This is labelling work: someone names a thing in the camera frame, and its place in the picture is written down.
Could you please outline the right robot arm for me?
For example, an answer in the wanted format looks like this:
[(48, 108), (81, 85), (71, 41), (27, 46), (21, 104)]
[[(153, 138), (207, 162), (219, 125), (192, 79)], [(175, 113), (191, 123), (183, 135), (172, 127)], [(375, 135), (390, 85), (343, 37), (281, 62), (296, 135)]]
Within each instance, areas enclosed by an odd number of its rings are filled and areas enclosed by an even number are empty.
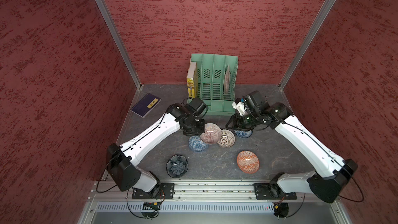
[(276, 175), (269, 184), (278, 198), (299, 192), (333, 203), (358, 169), (352, 159), (343, 159), (319, 141), (283, 103), (254, 106), (238, 98), (232, 107), (237, 112), (227, 123), (228, 129), (249, 131), (264, 125), (287, 139), (312, 165), (313, 170), (307, 173)]

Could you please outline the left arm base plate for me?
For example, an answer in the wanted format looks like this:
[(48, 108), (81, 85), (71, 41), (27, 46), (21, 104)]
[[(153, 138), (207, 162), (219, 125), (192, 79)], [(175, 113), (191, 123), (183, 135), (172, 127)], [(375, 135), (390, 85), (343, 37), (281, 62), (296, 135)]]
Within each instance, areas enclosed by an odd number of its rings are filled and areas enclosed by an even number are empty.
[(173, 199), (174, 195), (174, 183), (158, 183), (151, 191), (145, 192), (141, 189), (133, 188), (132, 199), (156, 199), (156, 200), (167, 200)]

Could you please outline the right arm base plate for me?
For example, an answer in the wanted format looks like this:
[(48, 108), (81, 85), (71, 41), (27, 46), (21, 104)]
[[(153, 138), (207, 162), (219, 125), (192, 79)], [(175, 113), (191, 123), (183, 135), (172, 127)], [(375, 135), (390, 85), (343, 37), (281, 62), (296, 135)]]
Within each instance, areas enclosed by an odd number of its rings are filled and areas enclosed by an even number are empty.
[(277, 184), (255, 183), (254, 190), (257, 200), (296, 200), (296, 193), (285, 193)]

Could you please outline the blue white rim bowl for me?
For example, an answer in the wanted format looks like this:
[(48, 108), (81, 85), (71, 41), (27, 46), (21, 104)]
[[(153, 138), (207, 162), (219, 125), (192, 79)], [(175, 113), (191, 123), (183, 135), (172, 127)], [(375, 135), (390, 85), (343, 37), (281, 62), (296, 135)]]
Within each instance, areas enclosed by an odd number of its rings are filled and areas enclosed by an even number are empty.
[(238, 136), (239, 138), (243, 138), (243, 139), (247, 139), (247, 138), (251, 137), (253, 134), (252, 130), (249, 130), (249, 131), (235, 130), (234, 132), (235, 132), (236, 136)]

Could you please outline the dark flower pattern bowl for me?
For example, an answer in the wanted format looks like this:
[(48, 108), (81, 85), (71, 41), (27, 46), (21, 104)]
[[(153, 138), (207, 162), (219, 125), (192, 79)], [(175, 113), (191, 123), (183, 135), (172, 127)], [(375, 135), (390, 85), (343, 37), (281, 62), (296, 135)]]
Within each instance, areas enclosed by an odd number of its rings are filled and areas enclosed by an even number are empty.
[(182, 155), (173, 155), (166, 164), (167, 174), (172, 178), (184, 176), (189, 168), (188, 160)]

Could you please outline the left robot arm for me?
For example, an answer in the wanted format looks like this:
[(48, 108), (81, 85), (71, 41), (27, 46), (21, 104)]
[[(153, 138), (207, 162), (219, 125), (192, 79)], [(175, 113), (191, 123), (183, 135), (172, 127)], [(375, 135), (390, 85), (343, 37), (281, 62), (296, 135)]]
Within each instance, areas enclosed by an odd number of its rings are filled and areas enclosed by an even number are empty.
[(205, 131), (208, 106), (200, 99), (193, 99), (185, 105), (170, 105), (153, 125), (135, 138), (118, 146), (112, 143), (107, 148), (106, 166), (120, 191), (131, 188), (142, 190), (151, 198), (160, 195), (161, 182), (152, 173), (140, 169), (143, 158), (164, 139), (182, 130), (185, 136), (201, 135)]

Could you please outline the pink striped bowl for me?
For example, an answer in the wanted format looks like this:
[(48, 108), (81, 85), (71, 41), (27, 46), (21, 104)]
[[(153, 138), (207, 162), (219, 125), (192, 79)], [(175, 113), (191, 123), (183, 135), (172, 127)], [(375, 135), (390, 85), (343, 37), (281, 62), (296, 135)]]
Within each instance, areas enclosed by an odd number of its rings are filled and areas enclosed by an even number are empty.
[(205, 132), (200, 135), (200, 138), (208, 145), (216, 144), (222, 138), (222, 130), (214, 123), (206, 123)]

